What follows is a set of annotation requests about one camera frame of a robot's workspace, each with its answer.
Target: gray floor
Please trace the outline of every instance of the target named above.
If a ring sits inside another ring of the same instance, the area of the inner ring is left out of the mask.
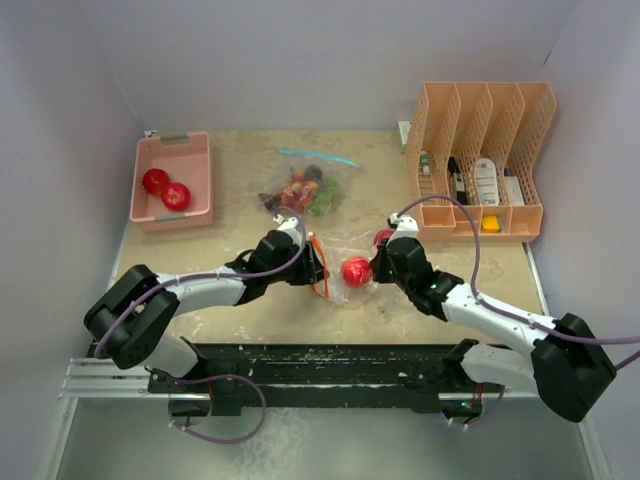
[[[247,409],[195,428],[232,436],[258,414]],[[256,438],[224,446],[168,423],[165,400],[81,400],[58,479],[592,478],[577,426],[536,399],[507,399],[468,432],[404,410],[271,409]]]

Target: pink basket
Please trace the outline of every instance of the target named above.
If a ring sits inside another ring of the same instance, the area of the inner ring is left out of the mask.
[[[207,132],[141,139],[133,178],[131,221],[147,232],[213,223],[211,162]],[[150,168],[161,168],[172,181],[189,187],[191,205],[185,212],[172,212],[159,197],[147,194],[142,177]]]

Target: white wall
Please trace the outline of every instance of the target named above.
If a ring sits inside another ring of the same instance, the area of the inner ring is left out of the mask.
[[[576,0],[80,0],[143,127],[394,128],[425,80],[535,80]]]
[[[534,254],[550,308],[600,337],[638,335],[640,2],[579,2],[540,79],[559,100],[536,170],[545,217]],[[633,348],[607,351],[619,361]],[[638,398],[640,362],[593,410],[620,480],[639,477]]]
[[[75,0],[0,2],[2,478],[34,478],[88,346],[140,134]]]

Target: ziplock bag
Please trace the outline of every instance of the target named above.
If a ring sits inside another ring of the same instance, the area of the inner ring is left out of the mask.
[[[280,154],[281,167],[258,194],[269,212],[283,206],[313,217],[326,215],[360,166],[349,158],[306,150],[281,149]]]
[[[311,286],[316,295],[336,305],[366,301],[372,296],[378,288],[377,283],[368,281],[360,288],[352,288],[342,276],[342,267],[354,257],[367,261],[373,259],[377,251],[373,232],[358,236],[345,233],[312,234],[311,243],[325,269],[324,280]]]

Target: wooden tabletop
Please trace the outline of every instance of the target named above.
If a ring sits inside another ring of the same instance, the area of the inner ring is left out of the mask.
[[[210,227],[144,233],[130,225],[117,275],[139,263],[157,273],[217,268],[254,248],[275,227],[257,194],[282,161],[280,148],[314,150],[359,160],[340,205],[309,229],[320,238],[373,238],[387,217],[409,202],[407,171],[393,131],[218,131],[211,133],[216,218]],[[362,245],[361,240],[352,245]],[[471,244],[427,245],[429,261],[469,279]],[[539,312],[521,244],[483,245],[478,287],[517,307]],[[214,307],[176,317],[169,331],[198,343],[457,343],[489,341],[464,327],[419,313],[394,285],[352,295],[336,306],[308,287],[277,284],[241,307]]]

